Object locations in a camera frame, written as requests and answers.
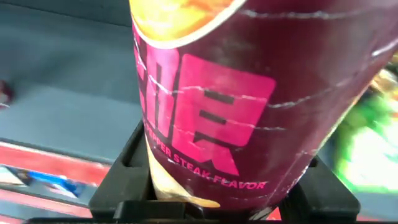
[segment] pink logo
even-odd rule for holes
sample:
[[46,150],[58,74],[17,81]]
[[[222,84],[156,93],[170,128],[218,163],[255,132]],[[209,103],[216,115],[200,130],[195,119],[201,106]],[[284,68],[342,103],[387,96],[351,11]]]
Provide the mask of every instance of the pink logo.
[[[175,74],[178,68],[178,52],[176,49],[162,50],[147,45],[147,119],[152,125],[157,124],[158,130],[169,135],[170,122],[174,106],[171,95]],[[156,97],[159,106],[157,121],[155,120]]]
[[222,172],[239,175],[225,142],[245,146],[275,88],[271,78],[184,55],[172,145]]

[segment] can label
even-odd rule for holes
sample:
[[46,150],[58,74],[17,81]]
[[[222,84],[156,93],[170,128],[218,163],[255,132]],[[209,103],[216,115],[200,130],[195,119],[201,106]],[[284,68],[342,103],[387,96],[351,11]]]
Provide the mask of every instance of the can label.
[[130,0],[158,198],[274,208],[397,45],[395,0],[298,2]]

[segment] maroon can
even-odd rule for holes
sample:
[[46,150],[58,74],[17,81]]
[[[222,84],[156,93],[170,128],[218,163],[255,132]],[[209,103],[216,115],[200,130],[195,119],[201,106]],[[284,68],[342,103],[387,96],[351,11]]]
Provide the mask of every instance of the maroon can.
[[271,211],[398,46],[396,0],[130,0],[152,180]]

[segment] black plastic holder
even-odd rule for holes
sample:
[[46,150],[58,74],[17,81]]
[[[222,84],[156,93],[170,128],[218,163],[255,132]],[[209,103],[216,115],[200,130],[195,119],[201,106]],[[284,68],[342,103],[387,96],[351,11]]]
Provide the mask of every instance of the black plastic holder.
[[[155,200],[142,123],[128,140],[90,201],[92,219],[34,218],[27,223],[208,223],[187,218],[186,203]],[[355,196],[318,158],[279,205],[284,223],[354,223],[360,210]],[[248,223],[278,223],[248,221]]]

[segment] gray shelf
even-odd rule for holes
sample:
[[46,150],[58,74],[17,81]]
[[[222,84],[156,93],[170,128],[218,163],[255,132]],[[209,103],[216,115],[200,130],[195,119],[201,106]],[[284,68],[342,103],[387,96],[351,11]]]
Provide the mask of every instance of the gray shelf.
[[111,164],[141,119],[131,28],[0,3],[0,140]]
[[52,212],[41,208],[34,208],[26,205],[19,205],[12,202],[0,201],[0,215],[16,218],[20,220],[27,220],[30,218],[71,218],[74,216]]
[[88,208],[88,202],[90,202],[90,199],[94,195],[97,188],[87,185],[78,198],[72,198],[51,192],[43,183],[36,180],[33,180],[29,186],[12,186],[0,184],[0,189]]

